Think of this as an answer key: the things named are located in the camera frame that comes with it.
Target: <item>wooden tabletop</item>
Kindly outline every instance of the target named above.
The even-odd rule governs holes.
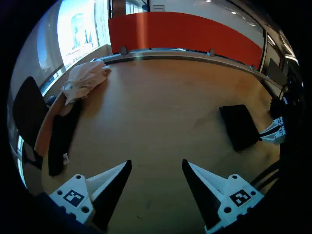
[[[271,97],[253,75],[187,60],[141,60],[109,68],[108,79],[83,102],[70,163],[60,175],[48,175],[47,146],[41,149],[48,194],[75,174],[88,178],[132,160],[108,232],[203,233],[182,159],[249,182],[278,159],[279,147],[265,142],[236,153],[219,113],[220,106],[245,104],[259,132],[271,124]],[[64,98],[60,95],[50,112],[60,111]],[[43,123],[45,133],[52,117]]]

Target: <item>black fabric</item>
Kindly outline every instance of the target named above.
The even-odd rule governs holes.
[[[67,115],[56,115],[53,120],[48,158],[50,176],[63,170],[63,154],[68,153],[81,110],[82,100],[78,100]]]
[[[245,105],[222,106],[219,109],[236,152],[252,146],[259,140],[259,132]]]

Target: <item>crumpled towel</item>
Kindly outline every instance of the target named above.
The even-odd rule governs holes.
[[[104,66],[103,61],[94,61],[74,67],[61,89],[67,98],[65,105],[79,98],[86,98],[92,89],[105,81],[109,69],[103,68]]]

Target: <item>black chair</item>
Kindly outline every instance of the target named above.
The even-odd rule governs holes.
[[[29,76],[20,87],[13,102],[13,118],[19,135],[32,148],[35,148],[38,132],[41,124],[52,105],[56,96],[51,96],[48,103],[44,102],[39,87],[33,77]],[[27,158],[25,147],[23,147],[23,161],[42,168],[42,157],[34,151],[35,161]]]

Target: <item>red partition panel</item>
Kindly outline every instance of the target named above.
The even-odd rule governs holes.
[[[146,48],[184,48],[222,55],[258,69],[262,48],[216,21],[176,12],[144,12],[108,21],[113,53]]]

